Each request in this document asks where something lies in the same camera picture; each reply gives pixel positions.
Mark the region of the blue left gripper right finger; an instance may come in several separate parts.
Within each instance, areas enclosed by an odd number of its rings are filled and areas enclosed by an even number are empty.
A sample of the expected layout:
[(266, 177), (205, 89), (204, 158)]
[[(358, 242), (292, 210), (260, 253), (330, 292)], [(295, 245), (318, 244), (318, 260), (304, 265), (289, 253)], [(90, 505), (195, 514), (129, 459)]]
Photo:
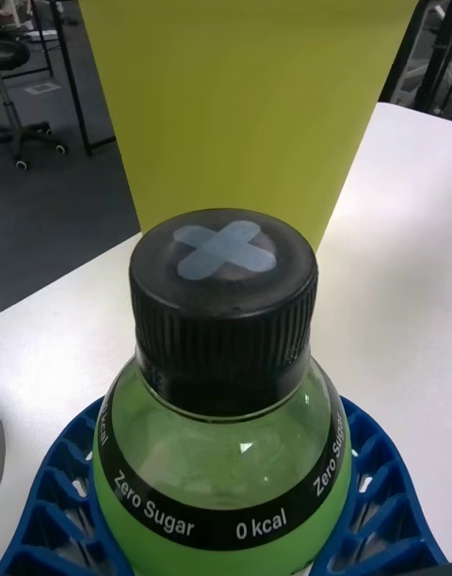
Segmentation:
[(451, 570), (431, 533), (409, 471), (391, 438), (343, 400), (351, 447), (347, 501), (311, 575), (427, 575)]

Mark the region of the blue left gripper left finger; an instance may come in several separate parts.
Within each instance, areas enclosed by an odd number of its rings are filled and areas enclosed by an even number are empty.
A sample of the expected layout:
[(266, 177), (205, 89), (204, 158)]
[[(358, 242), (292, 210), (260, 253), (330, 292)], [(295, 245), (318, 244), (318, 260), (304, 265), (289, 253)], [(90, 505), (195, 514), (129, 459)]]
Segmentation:
[(3, 575), (132, 575), (92, 483), (91, 451), (103, 400), (76, 415), (44, 457), (16, 531), (1, 559)]

